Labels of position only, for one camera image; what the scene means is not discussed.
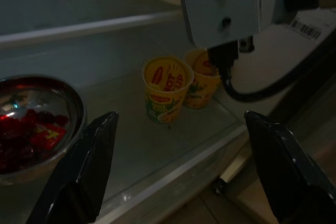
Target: metal bowl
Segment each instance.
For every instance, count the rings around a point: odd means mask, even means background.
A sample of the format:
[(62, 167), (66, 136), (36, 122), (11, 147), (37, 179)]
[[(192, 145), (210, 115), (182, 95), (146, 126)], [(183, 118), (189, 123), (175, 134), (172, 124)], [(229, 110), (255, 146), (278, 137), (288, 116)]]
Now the metal bowl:
[(48, 76), (15, 76), (0, 79), (0, 115), (22, 118), (28, 109), (48, 111), (69, 118), (67, 132), (53, 149), (51, 157), (17, 172), (1, 174), (0, 185), (28, 182), (50, 173), (86, 126), (82, 96), (65, 82)]

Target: barcode label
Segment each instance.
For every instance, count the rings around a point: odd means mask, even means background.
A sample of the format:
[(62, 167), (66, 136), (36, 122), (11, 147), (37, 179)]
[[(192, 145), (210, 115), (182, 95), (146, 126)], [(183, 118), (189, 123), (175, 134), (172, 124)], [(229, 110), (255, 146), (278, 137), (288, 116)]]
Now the barcode label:
[(298, 31), (299, 33), (304, 34), (312, 39), (318, 39), (322, 34), (321, 28), (304, 24), (297, 19), (294, 20), (290, 26), (293, 30)]

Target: paper cup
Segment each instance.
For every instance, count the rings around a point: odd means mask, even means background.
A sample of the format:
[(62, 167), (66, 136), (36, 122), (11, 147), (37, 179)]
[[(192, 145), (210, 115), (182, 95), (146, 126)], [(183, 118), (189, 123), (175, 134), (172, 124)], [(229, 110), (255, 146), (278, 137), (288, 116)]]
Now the paper cup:
[(212, 68), (209, 64), (207, 51), (194, 49), (184, 55), (184, 61), (194, 71), (194, 81), (190, 85), (184, 100), (184, 105), (191, 109), (201, 109), (206, 106), (212, 95), (216, 92), (221, 83), (218, 72), (212, 75)]
[(191, 67), (175, 57), (161, 57), (142, 69), (146, 110), (158, 123), (173, 122), (180, 112), (194, 74)]

